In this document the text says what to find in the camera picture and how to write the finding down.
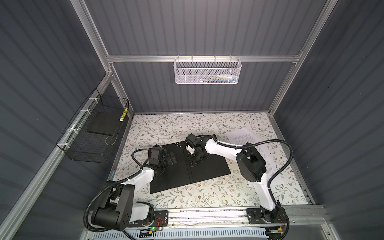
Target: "floral tablecloth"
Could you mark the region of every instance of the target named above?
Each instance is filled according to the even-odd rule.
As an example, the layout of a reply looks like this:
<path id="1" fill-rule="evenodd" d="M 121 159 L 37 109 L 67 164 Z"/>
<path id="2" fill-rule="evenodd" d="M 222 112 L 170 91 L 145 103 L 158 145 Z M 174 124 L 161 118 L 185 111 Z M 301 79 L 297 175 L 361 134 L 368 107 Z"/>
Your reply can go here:
<path id="1" fill-rule="evenodd" d="M 216 134 L 219 140 L 228 142 L 225 133 L 243 127 L 250 127 L 263 140 L 276 138 L 267 113 L 135 115 L 114 180 L 128 177 L 138 170 L 131 159 L 135 149 L 184 141 L 190 133 Z M 282 147 L 279 143 L 271 143 L 268 149 L 279 169 L 286 161 Z M 147 152 L 138 152 L 135 156 L 143 162 Z M 231 171 L 229 175 L 155 194 L 149 193 L 147 184 L 139 190 L 137 196 L 141 201 L 152 203 L 157 209 L 259 205 L 256 191 L 241 176 L 237 163 L 226 160 Z M 275 199 L 283 205 L 308 204 L 290 166 L 281 176 L 284 184 L 271 187 Z"/>

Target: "black wire basket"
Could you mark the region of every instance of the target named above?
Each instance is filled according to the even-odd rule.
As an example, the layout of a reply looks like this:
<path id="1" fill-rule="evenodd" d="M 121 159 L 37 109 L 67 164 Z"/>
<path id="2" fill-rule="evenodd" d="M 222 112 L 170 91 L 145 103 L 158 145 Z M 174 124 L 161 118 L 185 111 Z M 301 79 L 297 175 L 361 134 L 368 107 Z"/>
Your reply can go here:
<path id="1" fill-rule="evenodd" d="M 57 142 L 57 146 L 71 160 L 113 162 L 129 121 L 128 108 L 128 99 L 99 94 L 87 110 L 81 110 L 83 113 L 76 126 L 66 130 L 70 131 L 67 141 Z M 95 122 L 98 122 L 96 128 L 108 125 L 109 133 L 95 131 Z"/>

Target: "corrugated wall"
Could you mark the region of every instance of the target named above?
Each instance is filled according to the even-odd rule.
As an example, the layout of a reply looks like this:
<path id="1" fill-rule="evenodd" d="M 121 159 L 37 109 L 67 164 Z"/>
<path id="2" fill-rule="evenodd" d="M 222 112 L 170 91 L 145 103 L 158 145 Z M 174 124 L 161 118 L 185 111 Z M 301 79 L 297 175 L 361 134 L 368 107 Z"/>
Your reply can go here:
<path id="1" fill-rule="evenodd" d="M 0 39 L 2 222 L 105 72 L 69 1 L 0 1 Z M 108 171 L 64 159 L 15 239 L 75 239 Z"/>
<path id="2" fill-rule="evenodd" d="M 343 239 L 382 239 L 384 1 L 339 1 L 275 118 Z"/>
<path id="3" fill-rule="evenodd" d="M 298 54 L 324 3 L 86 1 L 110 55 Z M 243 63 L 226 86 L 180 86 L 166 63 L 114 65 L 135 112 L 188 112 L 268 110 L 291 63 Z"/>

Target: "white mesh basket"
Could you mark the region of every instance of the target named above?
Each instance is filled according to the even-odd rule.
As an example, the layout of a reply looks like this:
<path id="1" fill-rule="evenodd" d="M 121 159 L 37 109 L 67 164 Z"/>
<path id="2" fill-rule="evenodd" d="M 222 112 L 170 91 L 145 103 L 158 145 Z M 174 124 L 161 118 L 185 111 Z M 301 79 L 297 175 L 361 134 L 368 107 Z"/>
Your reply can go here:
<path id="1" fill-rule="evenodd" d="M 177 84 L 236 84 L 241 70 L 239 58 L 228 61 L 175 58 L 173 66 Z"/>

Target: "sheet of paper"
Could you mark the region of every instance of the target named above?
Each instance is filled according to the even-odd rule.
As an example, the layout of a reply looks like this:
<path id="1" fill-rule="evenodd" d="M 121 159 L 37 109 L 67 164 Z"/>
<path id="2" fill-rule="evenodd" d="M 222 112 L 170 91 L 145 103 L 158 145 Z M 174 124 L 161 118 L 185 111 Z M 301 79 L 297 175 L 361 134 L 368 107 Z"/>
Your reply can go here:
<path id="1" fill-rule="evenodd" d="M 261 142 L 262 139 L 257 136 L 252 129 L 249 127 L 245 127 L 242 129 L 238 129 L 232 132 L 227 133 L 227 138 L 230 143 L 232 144 L 237 144 L 237 145 L 244 145 L 247 142 L 250 143 L 257 143 Z M 265 160 L 265 168 L 266 168 L 266 177 L 269 180 L 272 175 L 277 172 L 276 164 L 273 161 L 273 157 L 271 153 L 268 150 L 268 147 L 266 144 L 260 145 L 256 147 L 257 151 L 259 151 L 260 155 L 264 158 Z M 280 175 L 277 175 L 271 185 L 280 185 L 283 184 L 283 180 L 281 179 Z"/>

